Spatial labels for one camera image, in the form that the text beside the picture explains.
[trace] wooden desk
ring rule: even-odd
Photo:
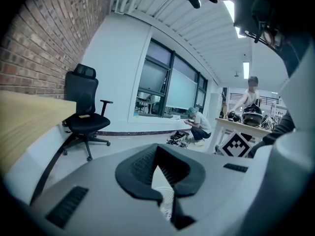
[[[212,154],[215,152],[216,142],[217,142],[218,136],[219,136],[222,128],[223,128],[223,133],[221,135],[221,138],[220,138],[220,141],[218,144],[221,144],[226,129],[237,130],[240,133],[244,133],[244,134],[254,136],[254,137],[257,137],[260,139],[262,139],[264,136],[271,133],[270,130],[251,127],[251,126],[242,124],[240,122],[233,122],[233,121],[229,121],[227,119],[216,118],[216,121],[217,121],[217,125],[215,128],[215,131],[211,135],[212,139],[211,139],[209,150],[208,150],[209,154]]]

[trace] shoe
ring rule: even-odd
[[[196,146],[204,146],[205,145],[205,140],[202,139],[202,140],[199,140],[198,142],[195,142],[194,143]]]

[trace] chair headrest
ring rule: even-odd
[[[77,67],[74,69],[73,73],[75,75],[90,78],[90,79],[96,78],[95,69],[93,69],[89,66],[83,65],[83,64],[78,64]]]

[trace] ceiling light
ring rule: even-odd
[[[248,79],[250,75],[250,64],[248,62],[244,62],[243,68],[244,68],[244,79]]]
[[[224,4],[234,22],[234,3],[232,1],[224,1]],[[235,29],[236,29],[237,36],[239,38],[245,37],[245,36],[240,35],[240,29],[238,27],[235,27]]]

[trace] ceiling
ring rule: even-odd
[[[213,4],[201,0],[200,9],[194,9],[187,0],[112,0],[111,3],[116,13],[146,20],[161,31],[166,31],[165,28],[171,30],[169,35],[174,39],[181,38],[184,47],[192,50],[195,58],[202,60],[220,87],[247,87],[243,62],[251,63],[251,74],[258,76],[261,89],[278,91],[287,78],[283,73],[284,65],[280,72],[274,70],[273,62],[282,62],[277,55],[266,51],[262,44],[254,47],[258,44],[250,38],[238,38],[223,2]]]

